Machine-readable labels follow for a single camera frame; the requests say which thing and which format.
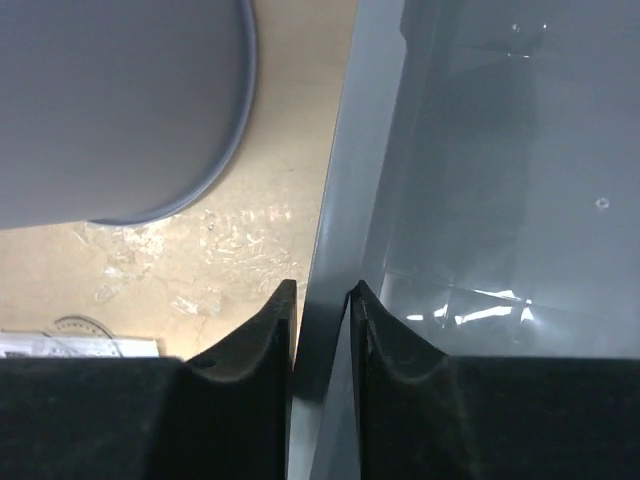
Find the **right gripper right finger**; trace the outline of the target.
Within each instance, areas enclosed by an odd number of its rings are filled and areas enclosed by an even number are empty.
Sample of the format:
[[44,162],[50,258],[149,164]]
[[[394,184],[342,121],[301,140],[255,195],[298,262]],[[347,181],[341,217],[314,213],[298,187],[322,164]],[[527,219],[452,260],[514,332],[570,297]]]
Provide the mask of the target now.
[[350,293],[365,479],[635,479],[639,364],[452,356]]

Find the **light grey plastic bucket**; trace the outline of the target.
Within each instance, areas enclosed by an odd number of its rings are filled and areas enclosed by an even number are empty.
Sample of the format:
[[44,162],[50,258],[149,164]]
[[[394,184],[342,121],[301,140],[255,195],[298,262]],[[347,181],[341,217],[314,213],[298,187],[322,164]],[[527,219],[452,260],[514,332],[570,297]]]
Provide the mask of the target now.
[[208,193],[257,83],[249,1],[5,1],[1,225],[153,222]]

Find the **grey rectangular plastic crate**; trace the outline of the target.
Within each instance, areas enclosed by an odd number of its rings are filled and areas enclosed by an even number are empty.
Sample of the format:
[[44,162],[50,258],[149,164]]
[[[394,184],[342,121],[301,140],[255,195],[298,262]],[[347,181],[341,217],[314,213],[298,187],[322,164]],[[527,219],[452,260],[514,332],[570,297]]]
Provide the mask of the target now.
[[289,474],[360,474],[350,293],[452,356],[639,364],[639,5],[362,1]]

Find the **clear plastic label card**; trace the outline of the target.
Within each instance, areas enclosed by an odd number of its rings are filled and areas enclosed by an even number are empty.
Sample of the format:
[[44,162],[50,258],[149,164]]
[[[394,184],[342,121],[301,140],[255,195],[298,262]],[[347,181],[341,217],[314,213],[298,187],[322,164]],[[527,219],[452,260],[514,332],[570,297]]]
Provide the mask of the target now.
[[2,358],[153,358],[160,356],[155,339],[118,337],[98,321],[68,315],[49,330],[1,330]]

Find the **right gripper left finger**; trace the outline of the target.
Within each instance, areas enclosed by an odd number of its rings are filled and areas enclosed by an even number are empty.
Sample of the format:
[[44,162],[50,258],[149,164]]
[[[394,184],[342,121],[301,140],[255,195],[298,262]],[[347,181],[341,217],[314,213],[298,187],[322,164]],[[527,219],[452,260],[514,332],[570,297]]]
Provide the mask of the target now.
[[283,479],[296,284],[195,357],[4,360],[5,479]]

